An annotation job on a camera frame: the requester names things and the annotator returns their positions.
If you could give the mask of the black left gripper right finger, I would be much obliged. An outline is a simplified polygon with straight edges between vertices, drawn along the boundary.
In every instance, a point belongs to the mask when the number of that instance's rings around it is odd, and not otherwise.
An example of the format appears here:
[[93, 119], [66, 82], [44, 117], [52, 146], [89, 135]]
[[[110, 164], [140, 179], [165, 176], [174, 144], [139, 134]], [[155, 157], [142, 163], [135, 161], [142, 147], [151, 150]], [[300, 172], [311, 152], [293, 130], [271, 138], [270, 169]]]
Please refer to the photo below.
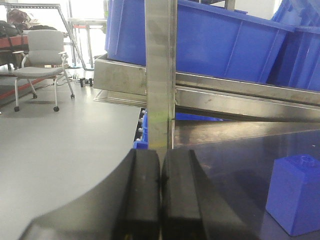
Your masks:
[[161, 181], [164, 240], [259, 238], [215, 188], [193, 150], [169, 150]]

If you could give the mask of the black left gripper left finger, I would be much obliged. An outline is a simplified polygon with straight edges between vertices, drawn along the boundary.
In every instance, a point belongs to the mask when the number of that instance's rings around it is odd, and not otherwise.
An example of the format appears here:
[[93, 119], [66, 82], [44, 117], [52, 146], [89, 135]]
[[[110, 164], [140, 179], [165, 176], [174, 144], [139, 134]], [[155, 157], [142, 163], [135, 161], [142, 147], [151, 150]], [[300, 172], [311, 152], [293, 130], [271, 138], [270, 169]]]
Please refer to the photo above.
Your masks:
[[155, 151], [131, 149], [99, 184], [34, 218], [22, 240], [156, 240], [160, 164]]

